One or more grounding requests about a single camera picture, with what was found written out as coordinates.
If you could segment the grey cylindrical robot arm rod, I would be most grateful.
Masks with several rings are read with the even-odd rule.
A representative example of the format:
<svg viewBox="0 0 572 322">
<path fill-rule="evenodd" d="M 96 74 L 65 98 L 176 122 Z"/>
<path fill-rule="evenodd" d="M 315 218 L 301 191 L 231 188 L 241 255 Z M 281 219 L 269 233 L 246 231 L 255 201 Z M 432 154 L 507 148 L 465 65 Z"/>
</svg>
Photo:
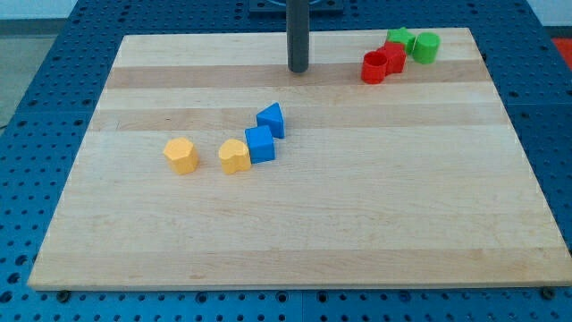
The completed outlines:
<svg viewBox="0 0 572 322">
<path fill-rule="evenodd" d="M 288 67 L 291 72 L 303 73 L 309 65 L 309 2 L 286 1 L 286 33 Z"/>
</svg>

